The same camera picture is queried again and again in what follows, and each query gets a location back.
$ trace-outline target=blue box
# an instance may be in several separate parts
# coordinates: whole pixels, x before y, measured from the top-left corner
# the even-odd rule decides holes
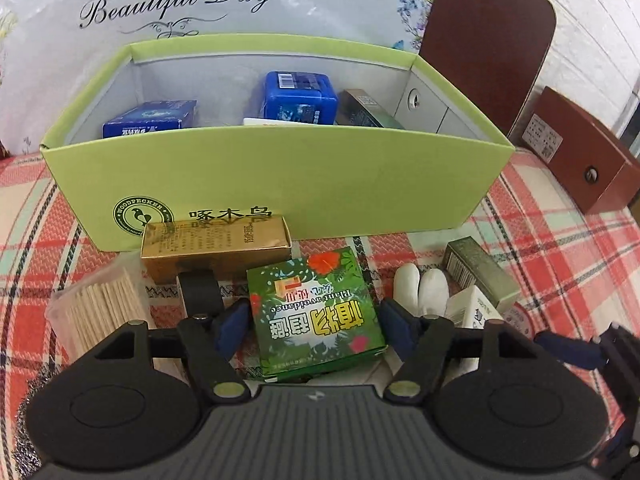
[[[148,101],[104,123],[102,138],[191,128],[196,101]]]
[[[324,74],[269,72],[264,81],[264,118],[334,124],[338,97]]]

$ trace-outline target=dark green box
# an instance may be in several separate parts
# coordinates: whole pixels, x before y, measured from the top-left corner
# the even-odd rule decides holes
[[[471,236],[447,244],[442,267],[462,288],[476,285],[500,314],[521,297],[516,280]]]
[[[265,380],[340,370],[385,348],[350,248],[247,272]]]
[[[404,130],[404,126],[364,90],[358,88],[343,90],[340,92],[339,99],[336,124]]]

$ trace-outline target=red flower print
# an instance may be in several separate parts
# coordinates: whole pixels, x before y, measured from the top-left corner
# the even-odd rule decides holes
[[[349,348],[354,354],[359,354],[367,349],[367,345],[369,345],[369,338],[365,335],[357,335],[349,343]]]
[[[312,254],[306,260],[306,264],[316,273],[327,275],[340,263],[340,253],[331,251],[329,253]]]
[[[251,312],[255,314],[258,313],[258,311],[260,310],[260,307],[262,306],[262,298],[258,295],[253,293],[250,296],[250,301],[251,301]]]

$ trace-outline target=blue plastic container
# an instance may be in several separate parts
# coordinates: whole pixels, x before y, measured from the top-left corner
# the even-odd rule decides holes
[[[264,81],[264,118],[334,124],[338,97],[324,74],[269,72]]]

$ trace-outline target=gold box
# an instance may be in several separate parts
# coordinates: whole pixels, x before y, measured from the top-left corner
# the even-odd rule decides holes
[[[247,269],[290,260],[291,238],[281,216],[158,222],[145,228],[141,257],[158,285],[201,269],[219,280],[245,279]]]

